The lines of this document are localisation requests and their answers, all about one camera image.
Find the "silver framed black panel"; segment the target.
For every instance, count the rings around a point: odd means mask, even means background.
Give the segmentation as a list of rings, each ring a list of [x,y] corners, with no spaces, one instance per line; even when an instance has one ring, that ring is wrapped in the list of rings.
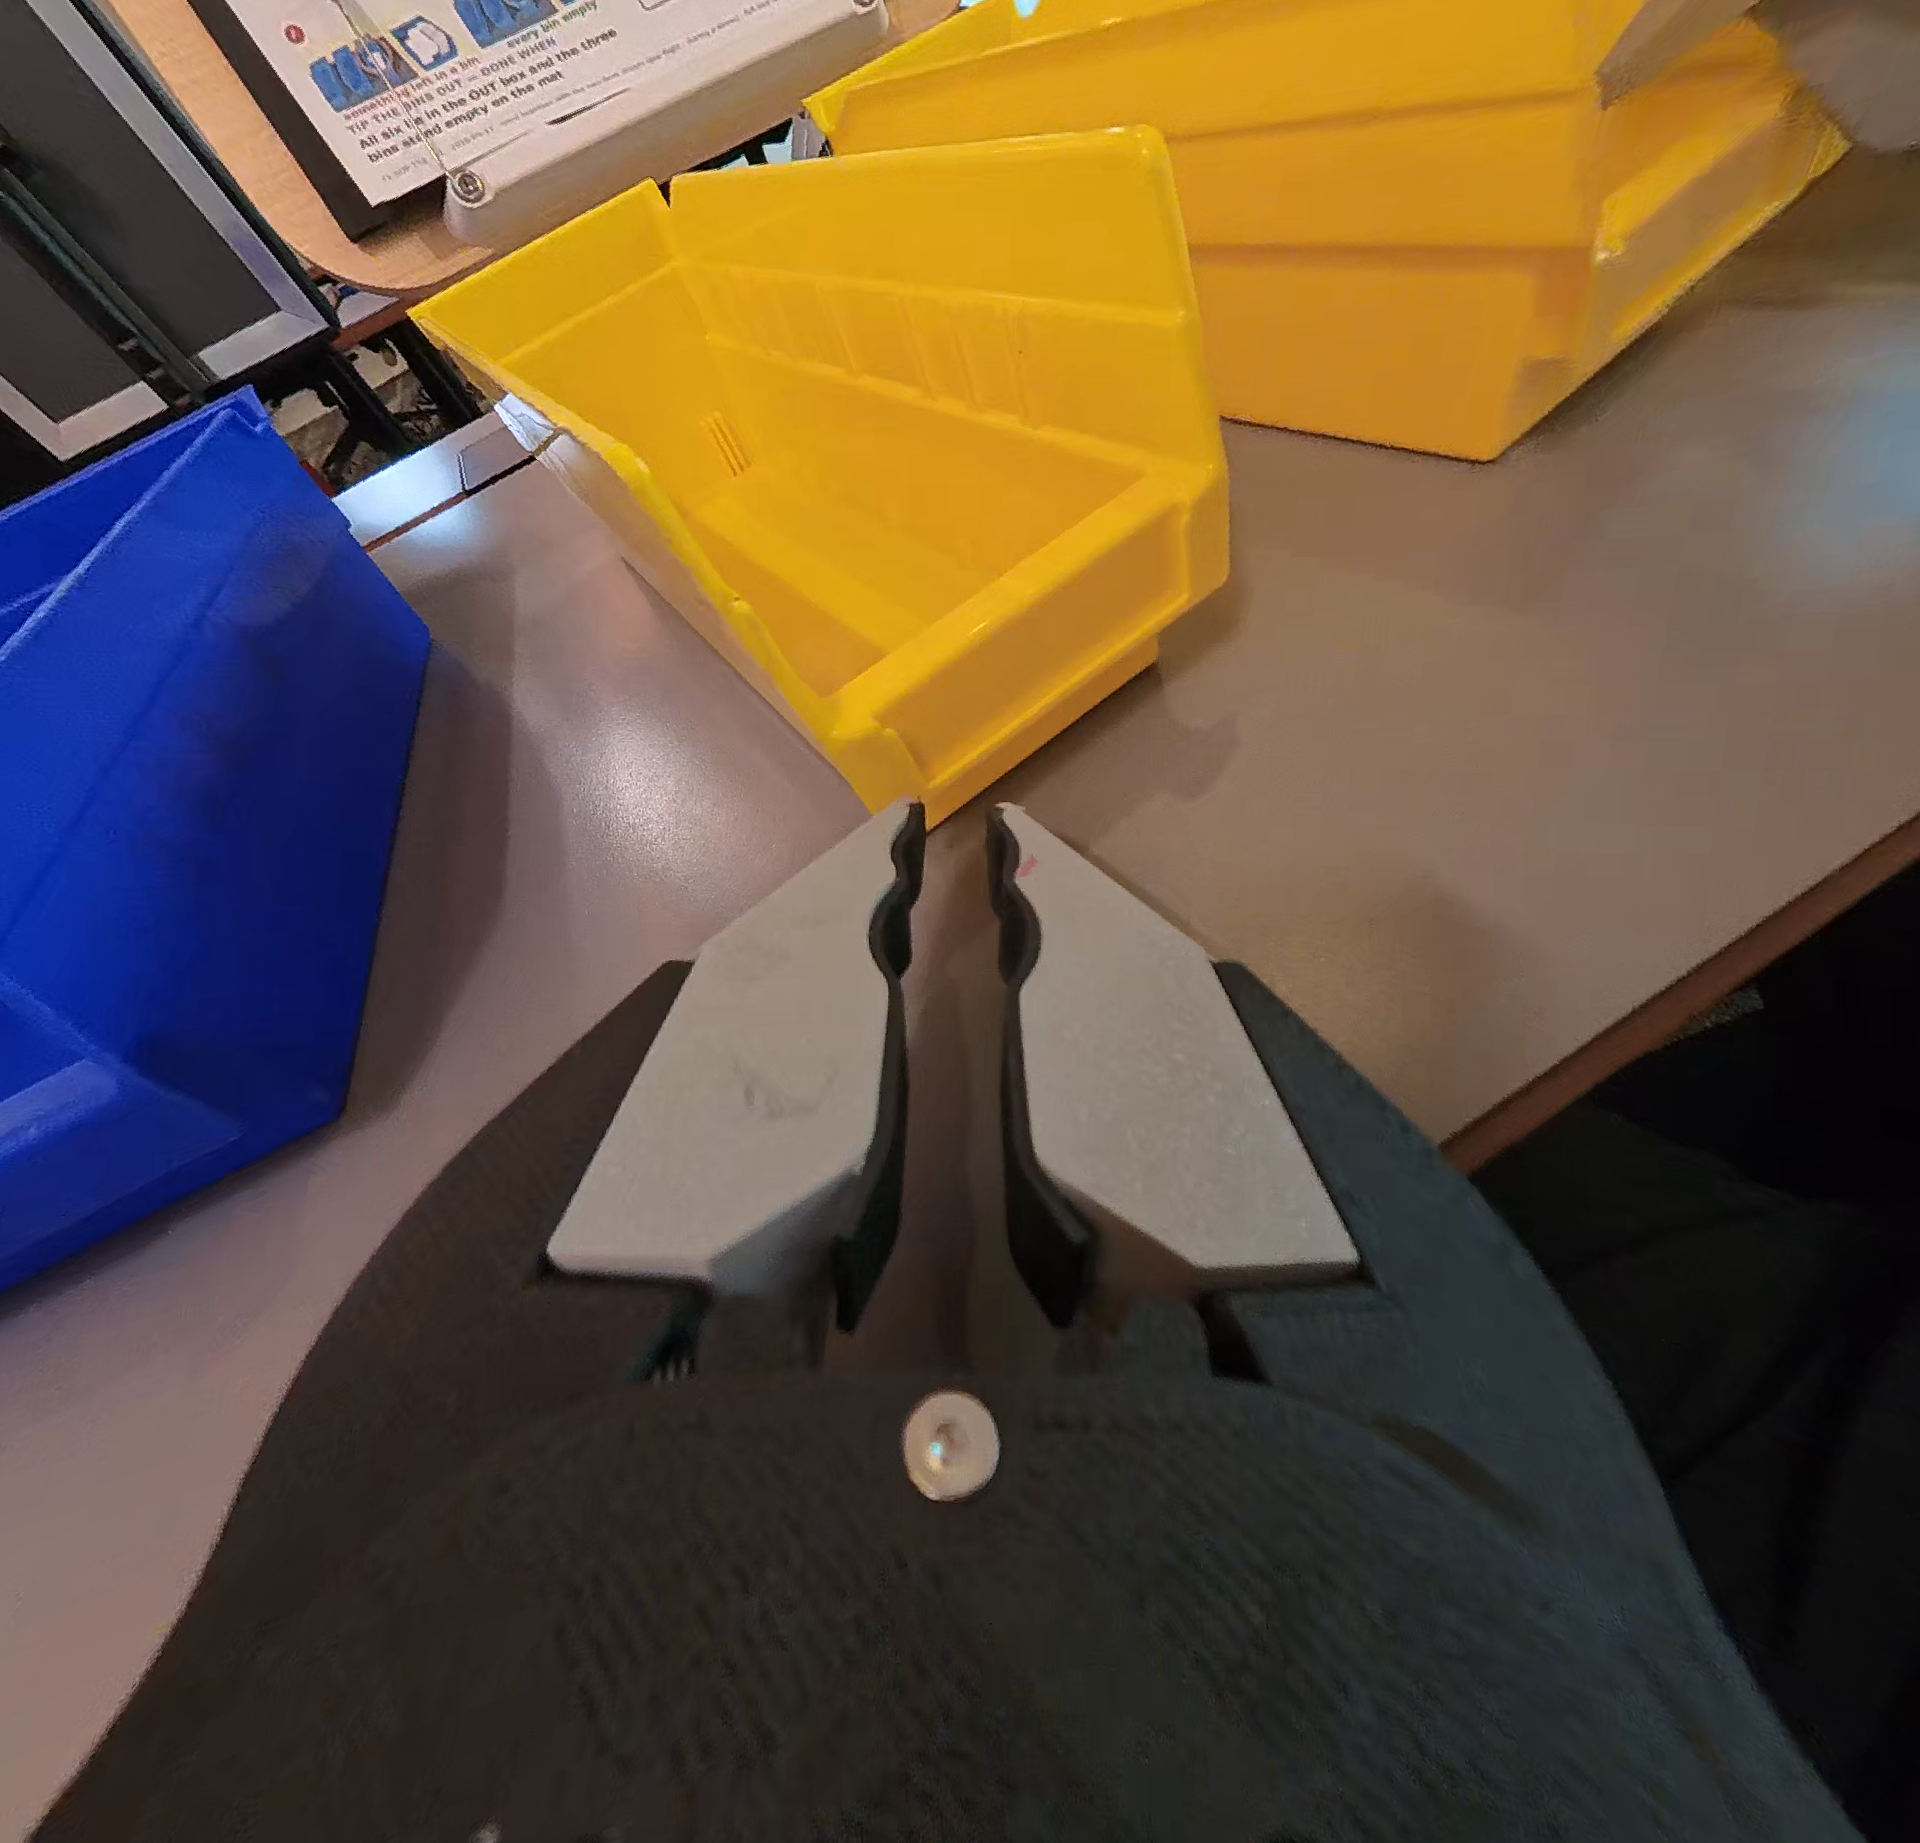
[[[100,0],[2,0],[4,498],[330,356],[339,318]]]

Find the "printed instruction sheet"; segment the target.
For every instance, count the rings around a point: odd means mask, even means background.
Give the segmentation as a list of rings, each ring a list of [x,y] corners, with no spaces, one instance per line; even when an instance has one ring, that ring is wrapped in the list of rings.
[[[662,58],[819,0],[231,0],[352,184],[400,202]]]

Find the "person's dark clothing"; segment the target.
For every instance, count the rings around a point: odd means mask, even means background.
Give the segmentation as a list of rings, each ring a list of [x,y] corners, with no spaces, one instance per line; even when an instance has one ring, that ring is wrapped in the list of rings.
[[[1475,1182],[1869,1839],[1918,1837],[1918,878]]]

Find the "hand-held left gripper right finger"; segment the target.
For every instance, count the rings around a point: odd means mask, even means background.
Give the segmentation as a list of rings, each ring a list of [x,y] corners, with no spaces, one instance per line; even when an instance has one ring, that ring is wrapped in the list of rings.
[[[1212,956],[1021,806],[988,814],[987,852],[1006,1236],[1046,1322],[1356,1280]]]

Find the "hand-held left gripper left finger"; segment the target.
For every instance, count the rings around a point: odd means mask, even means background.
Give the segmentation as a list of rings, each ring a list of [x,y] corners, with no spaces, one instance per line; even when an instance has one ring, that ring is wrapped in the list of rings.
[[[897,802],[695,956],[545,1248],[567,1280],[872,1304],[900,1234],[926,812]]]

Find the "blue plastic bin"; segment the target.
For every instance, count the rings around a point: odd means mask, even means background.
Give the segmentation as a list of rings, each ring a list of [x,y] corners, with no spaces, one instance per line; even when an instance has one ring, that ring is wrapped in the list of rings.
[[[343,1116],[430,634],[250,390],[2,538],[14,1288]]]

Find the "white document stand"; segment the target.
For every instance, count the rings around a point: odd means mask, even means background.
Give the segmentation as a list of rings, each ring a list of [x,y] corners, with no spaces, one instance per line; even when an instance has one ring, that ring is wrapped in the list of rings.
[[[482,210],[442,204],[465,246],[514,250],[644,182],[682,176],[789,122],[808,94],[878,54],[893,22],[887,0],[819,0],[733,26],[708,52],[677,54],[585,108],[540,114],[504,146],[459,166],[487,176]]]

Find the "black clipboard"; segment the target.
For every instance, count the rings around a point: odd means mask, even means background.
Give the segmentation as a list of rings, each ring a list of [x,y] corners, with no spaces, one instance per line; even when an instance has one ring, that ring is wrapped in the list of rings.
[[[325,128],[312,122],[288,80],[277,70],[277,58],[259,42],[235,4],[231,0],[187,2],[343,234],[362,244],[392,224],[395,212],[406,202],[371,200],[354,186],[346,166],[326,144]]]

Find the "instruction sheet on stand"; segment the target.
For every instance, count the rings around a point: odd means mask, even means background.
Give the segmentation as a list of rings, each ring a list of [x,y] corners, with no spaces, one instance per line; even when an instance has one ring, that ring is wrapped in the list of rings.
[[[423,294],[480,268],[492,252],[459,244],[430,186],[362,244],[329,216],[187,0],[100,0],[135,52],[265,218],[271,236],[311,270],[395,296]]]

